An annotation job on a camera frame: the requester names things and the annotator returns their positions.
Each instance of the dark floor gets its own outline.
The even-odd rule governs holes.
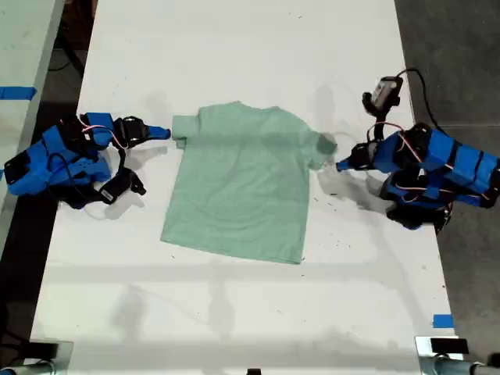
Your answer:
[[[500,2],[396,0],[407,66],[426,77],[437,121],[458,141],[500,155]],[[410,81],[427,121],[419,82]],[[455,205],[437,236],[457,333],[476,359],[500,352],[500,205]]]

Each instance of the blue tape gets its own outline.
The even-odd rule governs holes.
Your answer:
[[[454,326],[452,314],[434,314],[433,328],[453,328]]]
[[[36,93],[34,87],[0,86],[0,100],[31,100]]]

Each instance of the white table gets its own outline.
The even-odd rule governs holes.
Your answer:
[[[79,111],[169,126],[278,105],[334,134],[340,159],[373,123],[361,94],[403,67],[392,0],[101,0]],[[390,118],[411,126],[407,87]],[[159,241],[181,156],[142,145],[144,197],[60,207],[32,338],[73,341],[71,374],[419,373],[414,336],[453,334],[431,324],[449,313],[434,230],[386,219],[366,173],[312,174],[290,266]]]
[[[0,86],[37,89],[32,101],[0,100],[0,165],[31,142],[64,0],[0,1]],[[0,257],[16,199],[0,183]]]

